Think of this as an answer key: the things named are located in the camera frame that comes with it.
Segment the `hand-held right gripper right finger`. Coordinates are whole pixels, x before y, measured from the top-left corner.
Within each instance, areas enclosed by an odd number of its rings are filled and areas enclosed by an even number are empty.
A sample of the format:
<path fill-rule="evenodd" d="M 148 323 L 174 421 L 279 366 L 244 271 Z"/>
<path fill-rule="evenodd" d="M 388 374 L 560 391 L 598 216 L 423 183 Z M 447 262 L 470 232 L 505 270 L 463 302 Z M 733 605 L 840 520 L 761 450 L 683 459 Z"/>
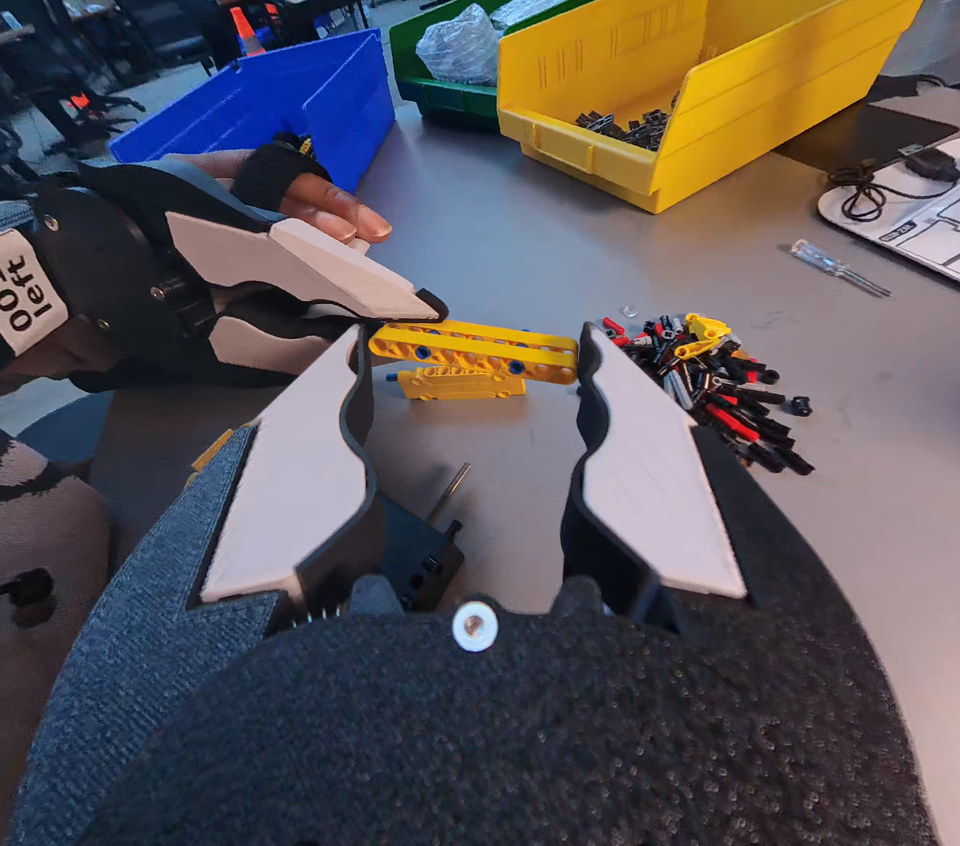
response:
<path fill-rule="evenodd" d="M 578 372 L 584 452 L 562 515 L 564 576 L 591 578 L 604 600 L 662 589 L 744 600 L 689 414 L 592 322 Z"/>

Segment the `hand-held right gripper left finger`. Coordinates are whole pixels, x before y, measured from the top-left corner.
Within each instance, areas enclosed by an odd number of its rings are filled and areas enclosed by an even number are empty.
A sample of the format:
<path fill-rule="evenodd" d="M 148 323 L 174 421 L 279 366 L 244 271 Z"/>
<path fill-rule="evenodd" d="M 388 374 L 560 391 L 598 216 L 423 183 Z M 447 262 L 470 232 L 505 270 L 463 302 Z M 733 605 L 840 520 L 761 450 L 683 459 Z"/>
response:
<path fill-rule="evenodd" d="M 335 604 L 370 568 L 377 540 L 349 538 L 374 480 L 349 408 L 370 398 L 365 331 L 350 326 L 252 421 L 200 600 L 282 593 Z"/>

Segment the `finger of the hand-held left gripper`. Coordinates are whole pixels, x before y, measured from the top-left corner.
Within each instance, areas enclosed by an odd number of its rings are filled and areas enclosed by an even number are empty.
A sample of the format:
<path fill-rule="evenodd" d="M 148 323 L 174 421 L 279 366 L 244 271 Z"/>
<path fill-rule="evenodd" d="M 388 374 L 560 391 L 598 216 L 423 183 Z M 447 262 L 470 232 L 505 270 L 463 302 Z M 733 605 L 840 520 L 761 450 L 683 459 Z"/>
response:
<path fill-rule="evenodd" d="M 296 377 L 359 324 L 343 312 L 231 305 L 217 319 L 208 342 L 221 363 Z"/>
<path fill-rule="evenodd" d="M 449 316 L 439 300 L 404 277 L 302 220 L 283 219 L 266 232 L 252 232 L 176 212 L 166 218 L 176 251 L 213 286 L 263 284 L 385 322 L 443 322 Z"/>

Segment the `pile of small building parts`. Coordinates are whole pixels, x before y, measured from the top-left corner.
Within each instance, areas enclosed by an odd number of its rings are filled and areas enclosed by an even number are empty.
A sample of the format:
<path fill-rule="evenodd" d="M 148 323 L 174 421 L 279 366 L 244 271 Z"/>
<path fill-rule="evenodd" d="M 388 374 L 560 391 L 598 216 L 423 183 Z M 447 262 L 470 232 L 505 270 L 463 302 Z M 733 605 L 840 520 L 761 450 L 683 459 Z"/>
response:
<path fill-rule="evenodd" d="M 743 466 L 814 473 L 791 426 L 775 417 L 779 410 L 809 418 L 810 398 L 778 391 L 781 374 L 751 355 L 726 323 L 689 312 L 655 317 L 634 332 L 609 316 L 595 325 L 698 426 L 716 432 Z"/>

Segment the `long yellow building beam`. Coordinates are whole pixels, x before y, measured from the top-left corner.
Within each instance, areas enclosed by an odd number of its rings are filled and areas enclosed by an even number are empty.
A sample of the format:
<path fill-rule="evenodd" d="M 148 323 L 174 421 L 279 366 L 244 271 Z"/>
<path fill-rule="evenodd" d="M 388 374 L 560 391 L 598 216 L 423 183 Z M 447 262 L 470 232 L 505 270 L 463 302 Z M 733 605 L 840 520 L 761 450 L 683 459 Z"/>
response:
<path fill-rule="evenodd" d="M 429 347 L 429 360 L 415 349 Z M 367 341 L 369 351 L 383 360 L 426 367 L 462 367 L 496 375 L 510 375 L 511 360 L 521 360 L 526 372 L 518 375 L 539 383 L 571 385 L 578 380 L 579 347 L 569 337 L 484 324 L 445 320 L 439 323 L 388 323 Z"/>

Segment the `person's left forearm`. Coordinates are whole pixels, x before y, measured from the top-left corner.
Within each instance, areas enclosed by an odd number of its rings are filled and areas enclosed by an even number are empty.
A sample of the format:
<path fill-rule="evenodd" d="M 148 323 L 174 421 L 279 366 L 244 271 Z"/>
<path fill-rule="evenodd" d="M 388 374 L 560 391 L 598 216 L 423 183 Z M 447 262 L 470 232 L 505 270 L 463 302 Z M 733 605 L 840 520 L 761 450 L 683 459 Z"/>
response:
<path fill-rule="evenodd" d="M 37 379 L 59 381 L 75 373 L 105 372 L 120 358 L 117 348 L 98 333 L 64 325 L 2 369 L 1 395 Z"/>

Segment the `grey desk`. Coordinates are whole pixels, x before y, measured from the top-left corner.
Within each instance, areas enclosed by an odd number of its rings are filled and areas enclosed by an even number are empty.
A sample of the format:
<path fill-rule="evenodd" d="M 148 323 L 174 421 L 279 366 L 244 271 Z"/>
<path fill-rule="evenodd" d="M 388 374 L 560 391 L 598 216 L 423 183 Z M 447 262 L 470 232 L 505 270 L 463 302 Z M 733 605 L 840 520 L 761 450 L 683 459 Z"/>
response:
<path fill-rule="evenodd" d="M 711 429 L 748 594 L 604 599 L 565 576 L 580 397 L 373 425 L 380 480 L 478 463 L 487 590 L 403 612 L 380 576 L 297 625 L 191 595 L 249 429 L 126 559 L 33 746 L 23 844 L 958 844 L 958 294 L 891 300 L 786 254 L 810 170 L 767 156 L 670 218 L 503 156 L 390 153 L 389 261 L 452 312 L 582 331 L 616 301 L 730 313 L 818 408 L 784 513 Z"/>

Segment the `black desk mat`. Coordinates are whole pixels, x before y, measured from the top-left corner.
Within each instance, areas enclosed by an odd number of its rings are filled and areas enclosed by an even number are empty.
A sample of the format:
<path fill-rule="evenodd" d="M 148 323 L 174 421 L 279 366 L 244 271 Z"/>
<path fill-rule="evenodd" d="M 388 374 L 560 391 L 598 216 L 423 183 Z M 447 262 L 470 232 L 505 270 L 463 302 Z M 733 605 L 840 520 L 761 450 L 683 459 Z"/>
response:
<path fill-rule="evenodd" d="M 880 75 L 864 99 L 774 151 L 823 173 L 883 168 L 958 135 L 959 84 L 931 74 Z"/>

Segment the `person's left hand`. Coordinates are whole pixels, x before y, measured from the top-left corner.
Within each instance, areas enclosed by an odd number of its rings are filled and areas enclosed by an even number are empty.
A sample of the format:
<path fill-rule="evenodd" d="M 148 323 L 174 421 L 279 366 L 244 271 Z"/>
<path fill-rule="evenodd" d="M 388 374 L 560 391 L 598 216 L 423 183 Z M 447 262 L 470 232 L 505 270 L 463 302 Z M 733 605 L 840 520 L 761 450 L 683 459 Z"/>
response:
<path fill-rule="evenodd" d="M 379 244 L 390 239 L 391 224 L 373 209 L 330 180 L 311 174 L 298 176 L 286 192 L 279 211 L 308 223 L 343 244 L 364 241 Z"/>

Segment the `yellow black toy robot body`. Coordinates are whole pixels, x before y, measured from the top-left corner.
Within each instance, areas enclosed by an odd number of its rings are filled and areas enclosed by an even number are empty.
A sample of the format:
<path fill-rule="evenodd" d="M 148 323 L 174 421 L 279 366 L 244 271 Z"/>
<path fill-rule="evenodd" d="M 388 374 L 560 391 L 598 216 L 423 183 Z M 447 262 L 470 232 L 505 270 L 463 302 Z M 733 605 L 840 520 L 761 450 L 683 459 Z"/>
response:
<path fill-rule="evenodd" d="M 268 594 L 260 592 L 253 595 L 241 596 L 214 604 L 205 604 L 201 600 L 201 586 L 210 565 L 210 559 L 215 545 L 219 527 L 222 523 L 226 506 L 233 492 L 233 486 L 238 477 L 238 468 L 246 451 L 250 439 L 249 433 L 244 443 L 241 456 L 231 485 L 227 491 L 226 502 L 219 516 L 214 533 L 211 537 L 208 552 L 202 567 L 198 570 L 197 579 L 191 596 L 197 605 L 223 604 L 246 597 Z M 391 499 L 378 489 L 378 478 L 369 456 L 363 449 L 363 456 L 371 469 L 373 498 L 366 514 L 358 525 L 348 530 L 347 537 L 353 539 L 359 536 L 363 540 L 376 540 L 376 546 L 369 554 L 369 569 L 356 571 L 349 576 L 351 583 L 345 597 L 335 604 L 295 604 L 282 592 L 278 594 L 286 600 L 287 609 L 298 619 L 307 618 L 317 620 L 321 615 L 332 616 L 338 609 L 345 609 L 354 583 L 366 576 L 382 576 L 386 579 L 390 591 L 399 602 L 399 607 L 405 612 L 430 612 L 440 603 L 450 582 L 464 563 L 464 554 L 456 543 L 460 523 L 453 522 L 445 531 L 429 525 L 423 518 L 404 508 L 397 501 Z"/>

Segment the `thin grey axle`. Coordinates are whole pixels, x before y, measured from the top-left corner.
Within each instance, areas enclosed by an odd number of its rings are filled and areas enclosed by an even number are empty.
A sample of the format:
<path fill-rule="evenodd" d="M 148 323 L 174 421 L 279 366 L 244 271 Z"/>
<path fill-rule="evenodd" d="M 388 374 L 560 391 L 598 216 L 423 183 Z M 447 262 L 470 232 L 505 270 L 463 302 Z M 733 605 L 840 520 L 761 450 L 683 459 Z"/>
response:
<path fill-rule="evenodd" d="M 470 462 L 463 463 L 462 467 L 459 468 L 453 475 L 426 516 L 425 521 L 429 526 L 433 527 L 436 524 L 439 516 L 441 516 L 446 507 L 449 505 L 453 496 L 462 485 L 464 479 L 469 475 L 471 469 L 472 464 Z"/>

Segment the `blue plastic bin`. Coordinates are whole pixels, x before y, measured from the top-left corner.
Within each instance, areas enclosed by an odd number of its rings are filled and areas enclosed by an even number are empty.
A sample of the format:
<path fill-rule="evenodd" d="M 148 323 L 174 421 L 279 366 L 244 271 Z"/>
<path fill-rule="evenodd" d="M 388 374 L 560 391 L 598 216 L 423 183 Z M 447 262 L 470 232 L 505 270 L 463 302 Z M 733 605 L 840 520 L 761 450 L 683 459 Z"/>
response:
<path fill-rule="evenodd" d="M 310 137 L 332 183 L 356 192 L 395 122 L 380 30 L 235 60 L 109 144 L 120 163 Z"/>

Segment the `yellow building panel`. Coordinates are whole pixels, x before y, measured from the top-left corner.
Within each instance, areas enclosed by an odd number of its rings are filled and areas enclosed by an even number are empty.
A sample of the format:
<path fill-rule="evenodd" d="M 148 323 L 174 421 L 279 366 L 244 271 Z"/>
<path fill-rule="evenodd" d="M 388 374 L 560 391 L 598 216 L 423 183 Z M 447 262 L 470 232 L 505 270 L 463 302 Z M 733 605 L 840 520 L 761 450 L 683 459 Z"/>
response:
<path fill-rule="evenodd" d="M 389 372 L 387 383 L 396 384 L 411 402 L 495 400 L 526 394 L 525 379 L 462 367 L 428 367 Z"/>

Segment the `green plastic bin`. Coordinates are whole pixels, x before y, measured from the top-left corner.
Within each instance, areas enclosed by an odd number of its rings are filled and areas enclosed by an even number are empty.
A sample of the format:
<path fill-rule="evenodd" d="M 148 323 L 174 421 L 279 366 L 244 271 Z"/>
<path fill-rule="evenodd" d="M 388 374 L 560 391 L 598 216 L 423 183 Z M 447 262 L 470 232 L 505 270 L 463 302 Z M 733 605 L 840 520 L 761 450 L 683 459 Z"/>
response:
<path fill-rule="evenodd" d="M 390 57 L 400 97 L 413 102 L 426 119 L 499 132 L 497 86 L 439 80 L 417 55 L 416 46 L 429 26 L 453 21 L 474 4 L 492 17 L 494 12 L 512 1 L 450 0 L 391 26 Z M 543 7 L 516 22 L 507 24 L 503 34 L 512 35 L 594 1 L 596 0 L 564 0 L 555 5 Z"/>

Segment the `orange traffic cone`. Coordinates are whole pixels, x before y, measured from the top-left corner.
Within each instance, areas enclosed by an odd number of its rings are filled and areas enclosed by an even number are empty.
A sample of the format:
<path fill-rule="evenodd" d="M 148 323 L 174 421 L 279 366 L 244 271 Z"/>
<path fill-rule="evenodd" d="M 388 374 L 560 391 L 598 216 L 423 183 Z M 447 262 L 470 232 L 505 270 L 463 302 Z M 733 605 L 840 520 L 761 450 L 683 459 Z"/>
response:
<path fill-rule="evenodd" d="M 260 41 L 244 10 L 239 6 L 235 6 L 231 7 L 229 12 L 242 48 L 242 55 L 244 57 L 253 57 L 264 54 L 267 50 Z"/>

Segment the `crumpled clear plastic bag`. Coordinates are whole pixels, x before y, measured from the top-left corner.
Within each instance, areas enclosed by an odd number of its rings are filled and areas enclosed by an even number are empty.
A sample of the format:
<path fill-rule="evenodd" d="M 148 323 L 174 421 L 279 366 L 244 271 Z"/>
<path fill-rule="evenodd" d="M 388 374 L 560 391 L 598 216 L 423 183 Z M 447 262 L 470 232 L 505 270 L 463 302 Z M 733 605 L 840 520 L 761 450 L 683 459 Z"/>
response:
<path fill-rule="evenodd" d="M 495 86 L 501 31 L 477 3 L 457 16 L 428 26 L 414 52 L 434 80 Z"/>

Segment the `flat clear plastic bag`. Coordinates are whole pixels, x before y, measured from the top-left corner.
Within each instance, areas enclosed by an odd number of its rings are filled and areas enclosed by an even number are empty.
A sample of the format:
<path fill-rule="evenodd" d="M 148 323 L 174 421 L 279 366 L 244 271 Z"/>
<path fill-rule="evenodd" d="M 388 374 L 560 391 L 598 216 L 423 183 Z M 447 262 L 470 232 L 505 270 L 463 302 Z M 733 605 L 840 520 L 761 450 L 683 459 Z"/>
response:
<path fill-rule="evenodd" d="M 570 0 L 509 0 L 495 9 L 490 15 L 493 27 L 501 32 L 508 28 L 534 19 L 551 9 Z"/>

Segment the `heap of black building parts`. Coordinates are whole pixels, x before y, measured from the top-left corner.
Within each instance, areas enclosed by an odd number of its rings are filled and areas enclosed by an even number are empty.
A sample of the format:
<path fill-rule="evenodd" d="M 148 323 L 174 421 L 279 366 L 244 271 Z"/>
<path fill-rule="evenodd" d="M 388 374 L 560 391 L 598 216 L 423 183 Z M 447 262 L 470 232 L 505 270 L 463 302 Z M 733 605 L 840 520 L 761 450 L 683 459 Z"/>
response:
<path fill-rule="evenodd" d="M 625 127 L 618 124 L 614 113 L 601 113 L 597 110 L 580 113 L 574 125 L 588 132 L 656 153 L 661 147 L 678 99 L 677 92 L 671 99 L 669 108 L 654 108 L 644 112 L 640 119 L 629 120 Z"/>

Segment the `white printed mat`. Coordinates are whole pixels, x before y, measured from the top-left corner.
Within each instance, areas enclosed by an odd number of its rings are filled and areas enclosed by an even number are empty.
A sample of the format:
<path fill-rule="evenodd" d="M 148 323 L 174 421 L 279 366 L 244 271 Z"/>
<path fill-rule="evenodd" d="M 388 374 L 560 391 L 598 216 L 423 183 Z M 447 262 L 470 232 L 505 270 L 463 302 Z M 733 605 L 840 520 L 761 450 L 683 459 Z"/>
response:
<path fill-rule="evenodd" d="M 827 178 L 817 212 L 899 259 L 959 282 L 959 139 L 881 168 L 860 164 Z"/>

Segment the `yellow plastic bin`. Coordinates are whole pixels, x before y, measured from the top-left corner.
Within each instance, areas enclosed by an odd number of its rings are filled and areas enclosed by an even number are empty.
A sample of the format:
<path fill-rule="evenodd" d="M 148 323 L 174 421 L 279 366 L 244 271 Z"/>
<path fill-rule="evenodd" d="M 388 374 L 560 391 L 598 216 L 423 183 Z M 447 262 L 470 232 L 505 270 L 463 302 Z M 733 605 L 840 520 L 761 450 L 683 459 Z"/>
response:
<path fill-rule="evenodd" d="M 657 215 L 864 98 L 923 2 L 596 0 L 500 41 L 500 132 Z M 574 125 L 677 93 L 655 153 Z"/>

